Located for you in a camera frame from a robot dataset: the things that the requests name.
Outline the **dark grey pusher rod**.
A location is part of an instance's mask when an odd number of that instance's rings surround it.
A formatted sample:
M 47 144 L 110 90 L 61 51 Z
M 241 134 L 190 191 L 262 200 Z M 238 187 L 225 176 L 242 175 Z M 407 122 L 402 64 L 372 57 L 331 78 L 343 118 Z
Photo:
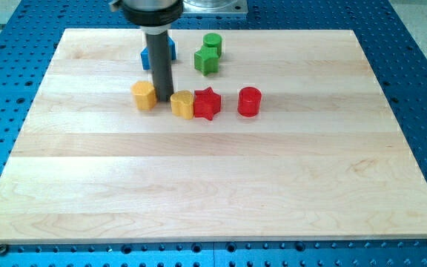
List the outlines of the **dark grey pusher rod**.
M 160 102 L 169 102 L 173 94 L 173 74 L 168 31 L 146 35 L 153 86 Z

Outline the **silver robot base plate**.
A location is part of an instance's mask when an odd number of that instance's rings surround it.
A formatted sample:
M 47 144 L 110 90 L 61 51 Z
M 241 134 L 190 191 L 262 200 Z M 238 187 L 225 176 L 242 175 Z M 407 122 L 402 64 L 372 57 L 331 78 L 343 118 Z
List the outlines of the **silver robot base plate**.
M 184 0 L 183 4 L 184 13 L 187 14 L 245 15 L 248 13 L 247 0 Z

